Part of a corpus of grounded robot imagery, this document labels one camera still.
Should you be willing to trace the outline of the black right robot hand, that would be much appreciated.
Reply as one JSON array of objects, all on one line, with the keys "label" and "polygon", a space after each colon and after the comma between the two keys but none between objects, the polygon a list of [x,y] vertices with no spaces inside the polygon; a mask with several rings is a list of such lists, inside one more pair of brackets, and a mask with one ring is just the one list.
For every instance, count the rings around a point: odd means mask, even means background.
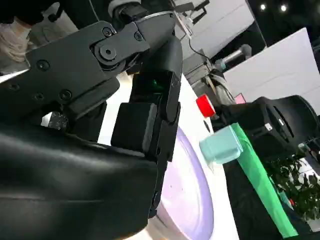
[{"label": "black right robot hand", "polygon": [[[168,12],[116,31],[96,22],[27,53],[30,68],[0,85],[0,237],[114,240],[156,215],[181,105],[182,46]],[[117,75],[141,63],[111,144],[41,126],[70,124],[104,104]]]}]

